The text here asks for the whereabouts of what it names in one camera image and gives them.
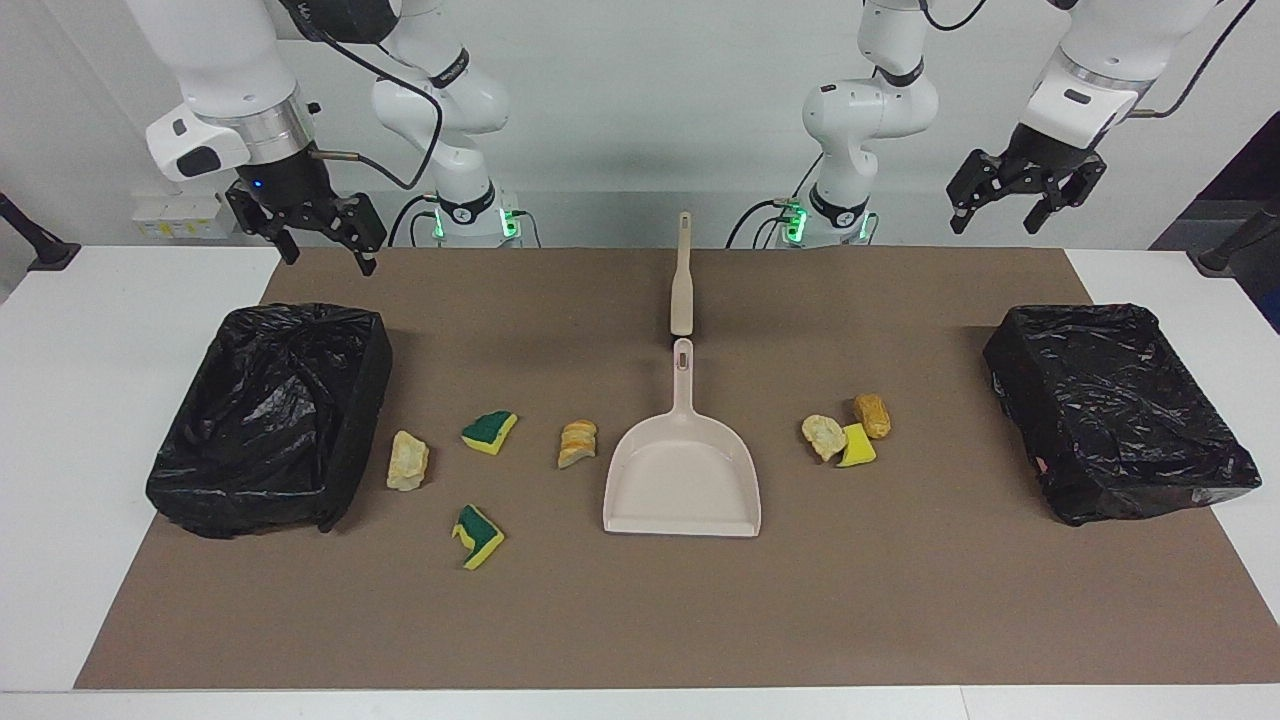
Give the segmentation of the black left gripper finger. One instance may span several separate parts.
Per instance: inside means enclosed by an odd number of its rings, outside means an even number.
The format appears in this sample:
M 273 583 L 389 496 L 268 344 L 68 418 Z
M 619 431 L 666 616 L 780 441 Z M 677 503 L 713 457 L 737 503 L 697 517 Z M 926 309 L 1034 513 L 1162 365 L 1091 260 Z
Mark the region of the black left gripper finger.
M 1083 205 L 1106 170 L 1107 163 L 1102 158 L 1087 158 L 1070 172 L 1033 167 L 1027 181 L 1039 199 L 1028 211 L 1024 229 L 1036 234 L 1055 213 Z
M 947 197 L 952 206 L 950 229 L 961 234 L 977 210 L 1006 197 L 1011 177 L 1012 160 L 982 149 L 972 150 L 947 183 Z

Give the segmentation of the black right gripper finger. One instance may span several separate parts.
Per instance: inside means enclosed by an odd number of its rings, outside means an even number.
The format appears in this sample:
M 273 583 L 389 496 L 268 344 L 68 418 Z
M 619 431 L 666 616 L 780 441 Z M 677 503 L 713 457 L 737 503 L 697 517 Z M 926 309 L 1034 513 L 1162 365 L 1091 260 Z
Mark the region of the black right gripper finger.
M 284 218 L 265 210 L 239 179 L 227 188 L 225 199 L 243 233 L 268 241 L 279 252 L 285 265 L 293 265 L 297 261 L 300 249 L 287 229 Z
M 333 218 L 328 222 L 328 238 L 351 251 L 360 272 L 370 277 L 378 268 L 376 254 L 387 241 L 387 228 L 364 192 L 330 199 Z

